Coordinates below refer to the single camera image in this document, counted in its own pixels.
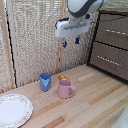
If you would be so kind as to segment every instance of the cup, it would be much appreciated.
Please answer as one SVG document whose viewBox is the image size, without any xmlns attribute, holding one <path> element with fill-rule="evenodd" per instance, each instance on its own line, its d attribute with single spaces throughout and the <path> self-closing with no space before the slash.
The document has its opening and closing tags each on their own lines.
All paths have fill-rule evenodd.
<svg viewBox="0 0 128 128">
<path fill-rule="evenodd" d="M 66 78 L 64 75 L 59 75 L 59 76 L 58 76 L 58 79 L 59 79 L 59 80 L 63 80 L 63 79 L 65 79 L 65 80 L 69 80 L 69 79 Z"/>
<path fill-rule="evenodd" d="M 51 87 L 51 75 L 48 73 L 42 73 L 40 75 L 40 89 L 48 91 Z"/>
<path fill-rule="evenodd" d="M 60 80 L 58 86 L 58 96 L 60 98 L 66 99 L 72 97 L 76 91 L 76 87 L 69 80 Z"/>
</svg>

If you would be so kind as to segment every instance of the metal handle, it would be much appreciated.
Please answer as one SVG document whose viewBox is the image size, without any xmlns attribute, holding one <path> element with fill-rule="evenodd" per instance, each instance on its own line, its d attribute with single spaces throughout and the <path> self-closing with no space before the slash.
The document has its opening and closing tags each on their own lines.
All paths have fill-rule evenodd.
<svg viewBox="0 0 128 128">
<path fill-rule="evenodd" d="M 111 33 L 116 33 L 116 34 L 121 34 L 121 35 L 124 35 L 124 36 L 128 36 L 127 33 L 121 33 L 121 32 L 116 32 L 116 31 L 113 31 L 113 30 L 105 30 L 106 32 L 111 32 Z"/>
<path fill-rule="evenodd" d="M 117 65 L 117 66 L 120 66 L 121 67 L 121 65 L 120 64 L 118 64 L 118 63 L 115 63 L 115 62 L 113 62 L 113 61 L 111 61 L 111 60 L 108 60 L 108 59 L 106 59 L 106 58 L 104 58 L 104 57 L 100 57 L 100 56 L 97 56 L 98 58 L 100 58 L 100 59 L 102 59 L 102 60 L 105 60 L 105 61 L 107 61 L 107 62 L 110 62 L 110 63 L 112 63 L 112 64 L 115 64 L 115 65 Z"/>
</svg>

